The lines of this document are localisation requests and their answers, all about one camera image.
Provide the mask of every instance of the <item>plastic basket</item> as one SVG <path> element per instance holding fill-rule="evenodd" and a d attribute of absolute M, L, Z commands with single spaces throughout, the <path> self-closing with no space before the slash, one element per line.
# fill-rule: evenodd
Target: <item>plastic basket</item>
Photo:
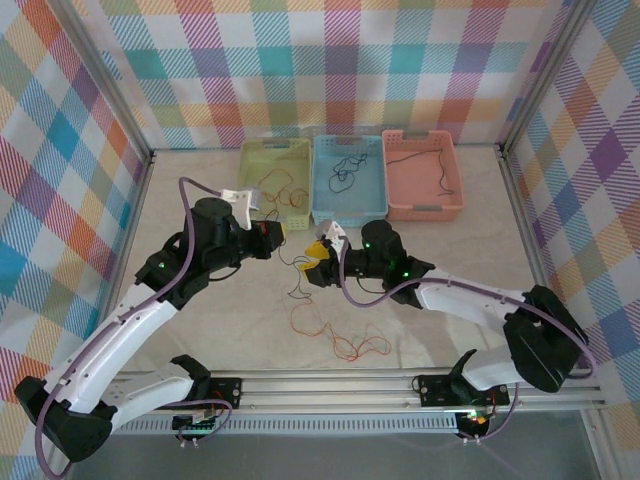
<path fill-rule="evenodd" d="M 353 173 L 350 188 L 335 179 L 334 167 L 347 157 L 366 160 Z M 375 135 L 337 136 L 319 135 L 313 146 L 313 188 L 311 214 L 319 224 L 326 219 L 336 220 L 344 227 L 361 227 L 371 220 L 387 215 L 387 184 L 384 172 L 382 137 Z"/>
<path fill-rule="evenodd" d="M 389 220 L 454 220 L 464 208 L 464 193 L 451 134 L 385 130 L 382 138 Z"/>
<path fill-rule="evenodd" d="M 285 186 L 286 191 L 277 202 L 268 200 L 267 195 L 275 196 Z M 245 140 L 240 151 L 238 188 L 245 187 L 263 192 L 260 210 L 252 212 L 252 218 L 264 219 L 277 208 L 278 220 L 286 224 L 288 230 L 309 228 L 311 142 L 304 138 Z M 282 202 L 289 202 L 291 193 L 295 206 L 283 205 Z M 275 213 L 272 212 L 269 219 L 275 220 Z"/>

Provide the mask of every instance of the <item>green basket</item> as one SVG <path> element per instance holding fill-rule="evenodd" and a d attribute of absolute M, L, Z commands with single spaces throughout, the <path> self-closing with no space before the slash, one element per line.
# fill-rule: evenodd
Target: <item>green basket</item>
<path fill-rule="evenodd" d="M 286 191 L 281 193 L 280 199 L 288 203 L 289 193 L 294 193 L 293 202 L 296 206 L 269 201 L 270 197 L 266 195 L 275 196 L 287 184 L 289 185 L 286 186 Z M 278 220 L 286 224 L 288 230 L 309 228 L 311 142 L 304 138 L 245 140 L 240 151 L 238 189 L 246 187 L 257 188 L 263 192 L 260 211 L 252 212 L 251 218 L 262 220 L 277 207 Z M 269 219 L 274 220 L 275 215 L 271 214 Z"/>

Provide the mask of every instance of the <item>basket handle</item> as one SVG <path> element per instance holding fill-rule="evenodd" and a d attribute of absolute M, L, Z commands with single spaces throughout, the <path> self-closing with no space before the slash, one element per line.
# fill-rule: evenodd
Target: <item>basket handle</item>
<path fill-rule="evenodd" d="M 357 135 L 336 135 L 336 145 L 360 145 L 362 137 Z"/>
<path fill-rule="evenodd" d="M 336 218 L 348 218 L 348 217 L 364 217 L 364 212 L 333 212 L 333 216 Z"/>
<path fill-rule="evenodd" d="M 423 140 L 429 136 L 429 130 L 418 131 L 418 130 L 409 130 L 402 132 L 403 140 Z"/>
<path fill-rule="evenodd" d="M 413 210 L 416 212 L 441 212 L 442 205 L 414 205 Z"/>
<path fill-rule="evenodd" d="M 265 148 L 289 148 L 291 141 L 288 138 L 265 138 L 262 140 L 262 146 Z"/>

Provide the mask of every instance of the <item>plaid wall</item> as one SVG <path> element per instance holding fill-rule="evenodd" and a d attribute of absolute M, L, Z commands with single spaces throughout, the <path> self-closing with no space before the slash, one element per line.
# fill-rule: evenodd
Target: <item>plaid wall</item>
<path fill-rule="evenodd" d="M 562 28 L 564 27 L 571 7 L 575 2 L 576 0 L 563 0 L 562 6 L 560 7 L 560 10 L 556 15 L 556 18 L 553 20 L 551 28 L 549 28 L 544 42 L 542 43 L 542 46 L 538 51 L 538 55 L 536 56 L 534 62 L 531 64 L 529 73 L 527 73 L 527 76 L 522 83 L 522 87 L 520 88 L 518 97 L 515 99 L 513 105 L 511 106 L 511 110 L 509 111 L 509 115 L 507 116 L 507 121 L 502 126 L 502 130 L 498 135 L 498 143 L 504 143 L 504 141 L 506 140 L 514 120 L 520 113 L 520 108 L 522 107 L 524 100 L 529 96 L 529 93 L 531 93 L 531 89 L 533 88 L 533 85 L 535 85 L 535 82 L 540 75 L 540 71 L 544 68 L 544 66 L 547 64 L 547 61 L 549 60 L 549 57 L 551 56 L 553 50 L 553 43 L 556 41 L 558 34 L 560 34 Z"/>
<path fill-rule="evenodd" d="M 640 467 L 640 2 L 600 0 L 516 148 L 554 290 L 586 327 Z"/>
<path fill-rule="evenodd" d="M 157 148 L 238 147 L 308 126 L 494 143 L 564 3 L 74 1 Z"/>
<path fill-rule="evenodd" d="M 45 1 L 0 12 L 0 478 L 24 479 L 13 389 L 95 326 L 143 164 Z"/>

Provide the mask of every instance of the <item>white floor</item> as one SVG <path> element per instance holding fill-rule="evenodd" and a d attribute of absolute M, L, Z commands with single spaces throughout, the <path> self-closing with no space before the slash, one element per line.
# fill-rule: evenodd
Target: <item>white floor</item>
<path fill-rule="evenodd" d="M 450 273 L 496 287 L 529 289 L 533 279 L 512 214 L 502 176 L 490 147 L 462 147 L 458 157 L 467 206 L 451 223 L 397 223 L 407 251 Z M 239 152 L 163 152 L 153 175 L 123 282 L 124 290 L 146 258 L 182 230 L 184 211 L 177 179 L 182 175 L 214 189 L 234 188 Z M 205 196 L 189 187 L 193 204 Z M 359 248 L 358 230 L 348 235 Z M 302 254 L 314 240 L 313 230 L 290 232 L 282 248 L 285 260 Z M 156 332 L 124 370 L 153 370 L 172 357 L 188 353 L 215 370 L 261 368 L 450 367 L 471 348 L 498 346 L 502 339 L 480 327 L 440 312 L 418 311 L 391 301 L 362 310 L 352 307 L 337 288 L 313 292 L 322 323 L 311 309 L 299 309 L 298 328 L 309 331 L 331 322 L 336 333 L 357 340 L 377 329 L 391 343 L 391 353 L 368 353 L 346 362 L 333 353 L 326 336 L 307 338 L 295 333 L 289 312 L 299 302 L 287 297 L 297 282 L 292 267 L 277 256 L 248 260 L 233 278 L 211 284 L 179 316 Z M 376 290 L 373 280 L 365 286 Z M 360 300 L 374 296 L 350 284 Z"/>

